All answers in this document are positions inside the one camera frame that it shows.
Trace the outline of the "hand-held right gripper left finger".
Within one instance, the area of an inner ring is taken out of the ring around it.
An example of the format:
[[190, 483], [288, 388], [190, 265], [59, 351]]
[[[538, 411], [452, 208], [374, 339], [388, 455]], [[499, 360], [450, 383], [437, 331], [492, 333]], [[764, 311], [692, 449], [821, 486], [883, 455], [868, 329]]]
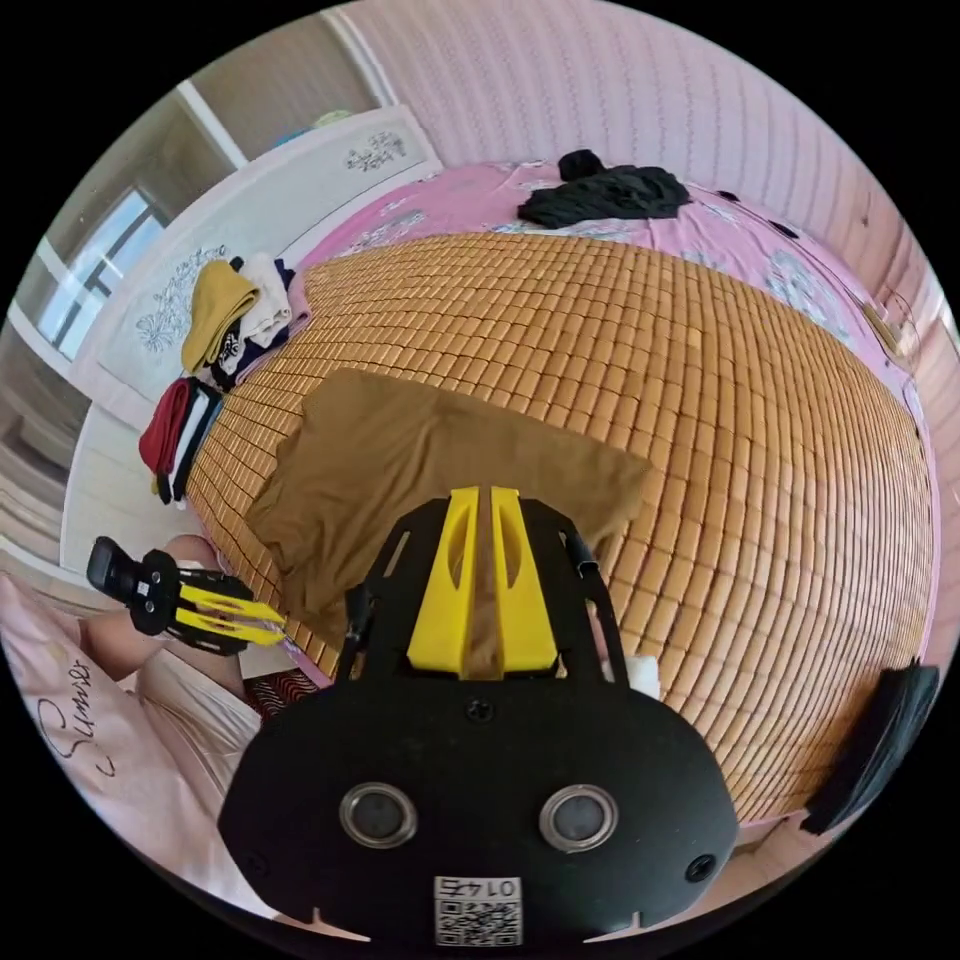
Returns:
[[472, 634], [480, 489], [451, 492], [407, 657], [422, 672], [464, 672]]

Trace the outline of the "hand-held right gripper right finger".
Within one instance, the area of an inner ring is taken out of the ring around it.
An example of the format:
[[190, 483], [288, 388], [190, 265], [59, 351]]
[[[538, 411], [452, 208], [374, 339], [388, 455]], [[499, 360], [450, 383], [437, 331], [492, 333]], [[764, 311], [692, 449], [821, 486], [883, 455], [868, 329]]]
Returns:
[[490, 490], [494, 594], [505, 674], [552, 674], [558, 651], [515, 489]]

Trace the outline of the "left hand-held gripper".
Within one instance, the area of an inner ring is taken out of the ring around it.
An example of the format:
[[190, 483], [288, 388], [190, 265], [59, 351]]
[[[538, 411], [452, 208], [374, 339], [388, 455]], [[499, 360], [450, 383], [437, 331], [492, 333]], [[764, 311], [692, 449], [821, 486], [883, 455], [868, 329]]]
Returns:
[[253, 596], [221, 570], [187, 568], [154, 549], [134, 564], [127, 609], [134, 627], [148, 636], [168, 635], [187, 647], [220, 657], [248, 646], [270, 647], [285, 636], [283, 622], [245, 617]]

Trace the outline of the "person's left hand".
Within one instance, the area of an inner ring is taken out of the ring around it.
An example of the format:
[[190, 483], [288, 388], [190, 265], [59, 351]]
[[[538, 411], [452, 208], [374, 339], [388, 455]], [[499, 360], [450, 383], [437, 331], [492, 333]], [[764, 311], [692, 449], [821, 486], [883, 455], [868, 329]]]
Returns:
[[79, 629], [84, 654], [117, 683], [137, 673], [164, 647], [161, 637], [139, 632], [126, 610], [83, 618]]

